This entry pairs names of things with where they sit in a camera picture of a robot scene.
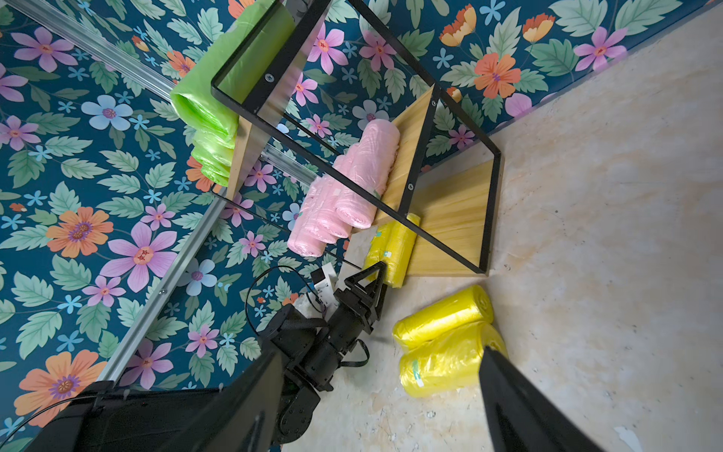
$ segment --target orange flower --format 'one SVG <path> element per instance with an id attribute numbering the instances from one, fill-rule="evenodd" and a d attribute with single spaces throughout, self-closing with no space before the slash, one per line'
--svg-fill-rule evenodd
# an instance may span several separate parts
<path id="1" fill-rule="evenodd" d="M 188 74 L 189 71 L 193 69 L 194 66 L 196 66 L 192 59 L 188 58 L 187 56 L 183 56 L 181 52 L 168 51 L 166 55 L 168 55 L 171 67 L 179 72 L 181 78 L 186 77 L 186 74 Z"/>
<path id="2" fill-rule="evenodd" d="M 234 17 L 234 19 L 238 19 L 242 12 L 244 12 L 244 9 L 250 7 L 254 4 L 254 0 L 241 0 L 241 3 L 239 3 L 238 0 L 228 0 L 228 13 Z"/>
<path id="3" fill-rule="evenodd" d="M 452 25 L 447 25 L 440 40 L 445 46 L 456 47 L 462 43 L 465 36 L 472 33 L 477 26 L 477 13 L 474 12 L 472 5 L 467 5 L 457 13 L 457 20 Z"/>
<path id="4" fill-rule="evenodd" d="M 538 14 L 534 19 L 527 19 L 522 27 L 522 37 L 530 43 L 536 43 L 552 29 L 555 23 L 555 16 Z"/>
<path id="5" fill-rule="evenodd" d="M 93 365 L 97 359 L 98 354 L 88 350 L 81 350 L 75 355 L 73 362 L 70 362 L 70 353 L 67 351 L 49 357 L 46 360 L 47 372 L 33 369 L 20 382 L 20 389 L 32 392 L 15 399 L 15 414 L 25 416 L 33 410 L 41 410 L 77 396 L 98 379 L 100 371 L 108 364 L 102 361 Z M 30 425 L 45 427 L 66 406 L 61 404 L 49 409 L 31 420 Z"/>
<path id="6" fill-rule="evenodd" d="M 203 168 L 203 165 L 193 157 L 189 158 L 186 163 L 188 164 L 188 166 L 191 167 L 186 170 L 186 177 L 188 177 L 188 180 L 190 180 L 191 182 L 198 181 L 196 182 L 196 188 L 198 188 L 202 192 L 207 192 L 208 190 L 210 190 L 213 182 L 211 182 L 211 179 L 204 176 L 201 172 L 201 168 Z M 213 191 L 216 193 L 220 192 L 221 185 L 217 184 L 213 188 Z"/>
<path id="7" fill-rule="evenodd" d="M 474 79 L 475 88 L 486 88 L 482 93 L 486 98 L 494 99 L 498 94 L 502 98 L 509 97 L 515 92 L 512 84 L 521 79 L 521 70 L 512 69 L 514 65 L 515 59 L 509 55 L 503 55 L 502 58 L 497 54 L 485 55 L 474 68 L 474 73 L 481 75 Z"/>
<path id="8" fill-rule="evenodd" d="M 63 250 L 63 257 L 78 257 L 78 252 L 88 256 L 98 251 L 96 244 L 108 241 L 104 233 L 113 232 L 113 224 L 108 214 L 99 210 L 93 213 L 92 207 L 78 207 L 78 213 L 68 210 L 60 215 L 60 226 L 51 226 L 46 237 L 53 239 L 48 242 L 52 252 Z"/>
<path id="9" fill-rule="evenodd" d="M 135 44 L 136 47 L 138 47 L 140 50 L 142 50 L 144 52 L 148 51 L 148 45 L 146 45 L 146 43 L 144 43 L 140 38 L 138 38 L 137 36 L 134 36 L 131 39 L 133 40 L 133 44 Z"/>

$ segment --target floral wallpaper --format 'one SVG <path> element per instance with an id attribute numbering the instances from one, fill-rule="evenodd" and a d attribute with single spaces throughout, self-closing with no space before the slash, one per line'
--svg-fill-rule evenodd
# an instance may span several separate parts
<path id="1" fill-rule="evenodd" d="M 249 4 L 243 0 L 49 0 L 172 80 L 192 70 Z M 377 16 L 486 131 L 603 70 L 703 0 L 371 0 Z M 94 381 L 213 197 L 189 157 L 194 131 L 114 68 L 0 8 L 0 440 L 33 412 Z M 340 149 L 369 120 L 393 118 L 427 89 L 369 24 L 333 0 L 287 111 Z M 292 124 L 288 133 L 325 158 Z M 435 114 L 427 166 L 469 146 Z M 263 328 L 333 255 L 289 252 L 303 187 L 258 163 L 150 328 L 120 384 L 139 390 L 230 383 L 260 353 Z M 340 241 L 329 250 L 342 255 Z M 249 315 L 244 302 L 249 296 Z M 4 451 L 22 450 L 59 409 Z"/>

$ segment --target black metal frame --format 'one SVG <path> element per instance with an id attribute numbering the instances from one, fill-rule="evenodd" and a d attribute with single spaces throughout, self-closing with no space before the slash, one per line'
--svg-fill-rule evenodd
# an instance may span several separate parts
<path id="1" fill-rule="evenodd" d="M 416 153 L 412 162 L 412 167 L 409 172 L 408 182 L 406 190 L 402 197 L 402 202 L 398 210 L 392 209 L 389 205 L 383 203 L 380 199 L 377 199 L 372 193 L 369 193 L 365 189 L 361 188 L 358 184 L 352 182 L 348 177 L 334 169 L 329 163 L 321 159 L 321 157 L 308 151 L 306 148 L 301 146 L 299 143 L 294 141 L 287 134 L 276 129 L 272 124 L 269 124 L 263 118 L 258 116 L 258 112 L 262 108 L 265 100 L 271 94 L 273 88 L 283 77 L 284 73 L 289 67 L 291 61 L 294 60 L 301 47 L 304 45 L 307 39 L 315 39 L 315 36 L 309 35 L 315 25 L 321 20 L 325 19 L 325 13 L 328 10 L 331 0 L 312 0 L 309 4 L 306 14 L 302 17 L 301 21 L 297 24 L 295 30 L 292 32 L 289 39 L 286 41 L 284 47 L 279 51 L 271 65 L 267 68 L 267 71 L 254 86 L 251 93 L 242 102 L 238 102 L 231 96 L 223 92 L 219 85 L 226 78 L 226 75 L 236 62 L 241 58 L 241 55 L 246 51 L 249 44 L 258 36 L 261 29 L 265 26 L 272 14 L 277 8 L 283 8 L 281 0 L 275 0 L 269 10 L 266 11 L 261 20 L 253 27 L 249 35 L 239 44 L 236 50 L 232 53 L 231 57 L 226 63 L 218 70 L 216 75 L 211 80 L 211 94 L 224 106 L 230 108 L 232 111 L 245 118 L 251 124 L 259 127 L 264 133 L 269 134 L 271 137 L 277 139 L 282 145 L 294 151 L 296 154 L 301 155 L 311 164 L 316 165 L 322 169 L 325 173 L 338 180 L 351 191 L 355 192 L 366 201 L 372 203 L 374 206 L 379 208 L 382 212 L 389 215 L 395 221 L 402 223 L 407 228 L 411 229 L 417 235 L 423 239 L 432 243 L 434 246 L 450 255 L 452 258 L 457 260 L 462 265 L 472 270 L 475 273 L 486 273 L 489 269 L 489 255 L 492 247 L 492 232 L 493 223 L 495 217 L 495 208 L 497 203 L 497 193 L 500 181 L 500 169 L 502 163 L 502 152 L 500 149 L 490 140 L 490 138 L 480 129 L 477 124 L 472 121 L 469 115 L 462 109 L 462 107 L 455 102 L 444 90 L 440 89 L 440 84 L 434 77 L 426 71 L 421 63 L 409 52 L 409 50 L 394 36 L 386 25 L 369 9 L 369 7 L 363 2 L 363 0 L 348 0 L 349 4 L 366 20 L 368 23 L 377 31 L 382 38 L 384 38 L 389 45 L 396 50 L 397 55 L 401 57 L 406 63 L 423 79 L 423 81 L 430 87 L 434 87 L 435 91 L 432 95 L 432 101 L 427 111 L 427 117 L 424 120 L 424 126 L 422 127 L 422 133 L 419 136 L 419 142 L 417 144 Z M 407 219 L 406 214 L 411 204 L 411 197 L 416 188 L 416 180 L 419 177 L 421 171 L 422 160 L 426 153 L 427 142 L 429 133 L 432 127 L 432 118 L 434 116 L 434 107 L 438 100 L 444 102 L 444 104 L 479 138 L 479 140 L 492 152 L 494 161 L 492 163 L 492 176 L 489 186 L 489 195 L 487 198 L 487 212 L 484 219 L 484 230 L 482 234 L 482 251 L 479 258 L 479 266 L 469 262 L 466 258 L 462 257 L 455 250 L 452 250 L 441 242 L 434 238 L 431 234 L 420 228 L 416 224 L 412 223 Z M 324 140 L 320 139 L 316 134 L 309 132 L 309 136 L 313 137 L 325 148 L 333 150 L 334 153 L 338 153 L 336 149 L 331 147 Z"/>

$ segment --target cable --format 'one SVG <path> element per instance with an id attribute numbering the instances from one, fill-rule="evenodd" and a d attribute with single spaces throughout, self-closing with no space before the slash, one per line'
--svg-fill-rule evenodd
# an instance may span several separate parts
<path id="1" fill-rule="evenodd" d="M 2 443 L 0 443 L 0 449 L 2 449 L 3 446 L 10 440 L 10 438 L 12 438 L 12 437 L 15 435 L 15 433 L 17 433 L 21 428 L 23 428 L 23 427 L 25 426 L 25 424 L 27 424 L 28 422 L 32 421 L 33 419 L 35 419 L 36 417 L 40 416 L 42 413 L 48 411 L 49 409 L 55 408 L 56 406 L 58 406 L 58 405 L 60 405 L 60 404 L 67 404 L 67 403 L 69 403 L 69 402 L 72 402 L 73 400 L 84 400 L 84 399 L 87 399 L 87 398 L 96 398 L 96 397 L 98 397 L 98 394 L 96 394 L 96 395 L 94 395 L 94 396 L 83 396 L 83 397 L 75 396 L 75 397 L 73 397 L 73 398 L 68 398 L 68 399 L 66 399 L 66 400 L 61 400 L 60 402 L 56 402 L 56 403 L 54 403 L 54 404 L 52 404 L 52 405 L 50 405 L 50 406 L 46 406 L 45 408 L 41 409 L 39 412 L 36 412 L 33 416 L 28 417 L 28 418 L 25 420 L 25 422 L 23 422 L 22 424 L 20 424 L 20 425 L 18 425 L 17 427 L 15 427 L 15 430 L 13 430 L 12 433 L 8 433 L 8 434 L 7 434 L 7 438 L 5 438 Z"/>

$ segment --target floor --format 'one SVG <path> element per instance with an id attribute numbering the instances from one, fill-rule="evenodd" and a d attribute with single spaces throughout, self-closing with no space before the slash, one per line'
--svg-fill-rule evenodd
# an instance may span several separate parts
<path id="1" fill-rule="evenodd" d="M 513 364 L 603 449 L 720 450 L 721 22 L 716 7 L 495 134 L 506 162 L 489 278 L 391 291 L 370 365 L 337 371 L 284 452 L 491 451 L 479 388 L 407 396 L 391 338 L 474 282 Z"/>

